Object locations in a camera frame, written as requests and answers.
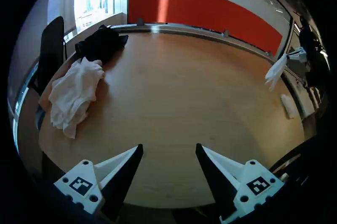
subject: ceiling light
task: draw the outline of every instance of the ceiling light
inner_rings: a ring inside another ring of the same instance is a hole
[[[295,23],[294,24],[295,28],[297,29],[298,32],[301,32],[300,28],[298,27],[298,25]]]

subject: white towel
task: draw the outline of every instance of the white towel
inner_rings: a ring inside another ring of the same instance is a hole
[[[85,57],[77,60],[65,76],[52,83],[49,95],[51,123],[63,129],[69,138],[75,138],[76,126],[87,117],[86,110],[96,100],[97,84],[103,78],[101,61],[90,62]]]
[[[282,57],[277,62],[275,62],[275,64],[268,70],[265,76],[266,79],[265,84],[272,82],[269,88],[270,91],[274,89],[276,82],[281,77],[284,69],[286,68],[286,65],[287,65],[287,54],[283,54]]]
[[[288,117],[290,119],[294,118],[297,116],[297,107],[294,103],[294,101],[292,100],[291,97],[285,95],[285,94],[282,94],[281,95],[281,100],[282,100],[282,103],[287,111],[287,114],[288,114]]]

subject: white bracket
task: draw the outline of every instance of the white bracket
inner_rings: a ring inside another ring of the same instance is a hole
[[[307,62],[307,52],[303,47],[297,48],[295,51],[287,54],[289,59],[298,60],[301,63]]]
[[[82,160],[54,185],[80,208],[94,214],[105,203],[101,190],[125,165],[138,147],[139,145],[96,165],[91,161]]]
[[[202,147],[208,158],[237,190],[233,200],[236,211],[225,220],[220,216],[222,224],[230,223],[252,212],[284,185],[256,160],[249,160],[243,165]]]

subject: chair backrest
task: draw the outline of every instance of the chair backrest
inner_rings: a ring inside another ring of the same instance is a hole
[[[64,20],[59,16],[42,32],[39,65],[34,79],[34,89],[39,95],[63,64],[63,37]]]

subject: white cloth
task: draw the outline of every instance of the white cloth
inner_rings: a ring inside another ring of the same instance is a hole
[[[296,117],[296,115],[298,114],[297,108],[296,108],[296,105],[295,105],[294,101],[292,100],[292,98],[285,95],[285,94],[282,94],[281,100],[282,100],[282,103],[283,103],[283,105],[284,105],[284,107],[287,111],[288,117],[290,119]]]
[[[287,54],[283,54],[282,57],[277,62],[275,62],[274,65],[268,70],[265,76],[266,79],[265,84],[272,82],[269,88],[270,91],[274,89],[277,81],[279,80],[284,69],[286,68],[286,65],[287,65]]]
[[[75,61],[65,76],[52,83],[49,95],[51,123],[63,129],[69,138],[75,138],[76,126],[87,117],[86,110],[91,101],[96,100],[97,84],[103,78],[101,61],[89,62],[85,57],[82,62]]]

